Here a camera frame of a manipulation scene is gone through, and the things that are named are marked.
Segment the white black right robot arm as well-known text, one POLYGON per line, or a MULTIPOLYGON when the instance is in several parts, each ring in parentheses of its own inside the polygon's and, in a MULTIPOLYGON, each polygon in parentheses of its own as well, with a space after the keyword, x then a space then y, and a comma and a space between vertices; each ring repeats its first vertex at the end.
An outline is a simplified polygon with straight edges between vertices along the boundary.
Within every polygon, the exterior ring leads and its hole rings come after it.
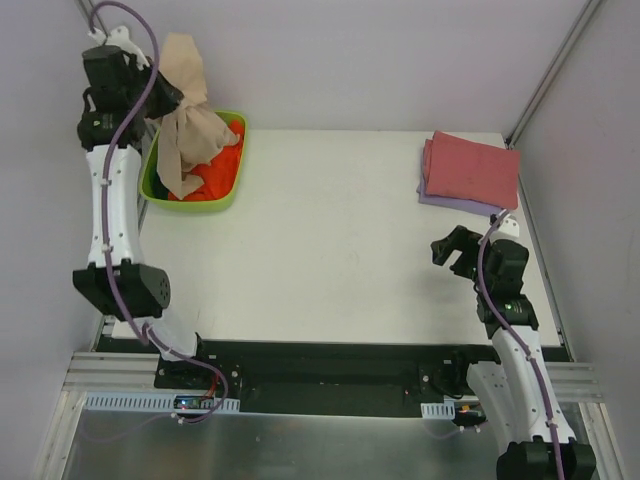
POLYGON ((477 315, 498 359, 465 360, 450 369, 452 387, 478 397, 498 443, 499 479, 590 479, 592 447, 578 441, 567 422, 547 371, 532 303, 522 289, 526 247, 494 240, 457 226, 431 244, 442 266, 453 252, 451 271, 472 281, 477 315))

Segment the beige t shirt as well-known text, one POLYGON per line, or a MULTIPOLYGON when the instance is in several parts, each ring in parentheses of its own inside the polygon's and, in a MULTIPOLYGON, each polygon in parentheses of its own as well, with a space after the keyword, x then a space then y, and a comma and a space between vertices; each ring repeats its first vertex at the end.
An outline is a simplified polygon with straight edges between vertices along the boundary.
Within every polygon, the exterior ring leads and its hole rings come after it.
POLYGON ((163 116, 157 138, 157 173, 178 199, 195 192, 204 181, 191 173, 208 164, 240 137, 208 104, 204 64, 192 36, 167 36, 159 71, 183 94, 178 107, 163 116))

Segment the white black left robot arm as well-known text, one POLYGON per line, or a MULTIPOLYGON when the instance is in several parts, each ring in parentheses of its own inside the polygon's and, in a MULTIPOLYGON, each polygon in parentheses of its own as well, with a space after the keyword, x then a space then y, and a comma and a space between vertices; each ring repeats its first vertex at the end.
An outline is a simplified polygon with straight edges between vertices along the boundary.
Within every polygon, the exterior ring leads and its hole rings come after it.
POLYGON ((196 355, 199 337, 170 310, 168 274, 148 265, 140 244, 138 177, 145 122, 173 112, 183 95, 143 56, 114 45, 83 52, 89 85, 77 134, 91 173, 92 240, 75 289, 102 315, 153 343, 188 388, 204 387, 210 363, 196 355))

